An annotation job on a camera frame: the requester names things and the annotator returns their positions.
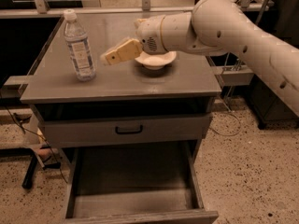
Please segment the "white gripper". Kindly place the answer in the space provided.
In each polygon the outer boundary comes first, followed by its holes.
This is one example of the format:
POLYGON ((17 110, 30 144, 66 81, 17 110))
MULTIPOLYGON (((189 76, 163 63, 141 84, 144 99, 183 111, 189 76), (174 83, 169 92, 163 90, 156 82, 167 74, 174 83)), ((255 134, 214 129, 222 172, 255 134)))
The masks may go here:
POLYGON ((139 40, 129 37, 124 38, 119 44, 100 56, 102 64, 114 65, 133 60, 139 57, 143 50, 148 54, 166 53, 161 34, 163 19, 164 15, 147 19, 136 19, 134 25, 139 40))

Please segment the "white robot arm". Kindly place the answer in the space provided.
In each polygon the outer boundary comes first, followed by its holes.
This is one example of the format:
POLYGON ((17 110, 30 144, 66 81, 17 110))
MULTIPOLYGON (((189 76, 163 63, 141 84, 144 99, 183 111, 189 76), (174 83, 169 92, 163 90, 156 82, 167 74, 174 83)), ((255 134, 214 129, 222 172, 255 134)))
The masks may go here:
POLYGON ((135 21, 136 37, 101 55, 105 65, 141 53, 218 56, 234 54, 295 114, 299 115, 299 49, 268 34, 230 0, 200 0, 191 12, 135 21))

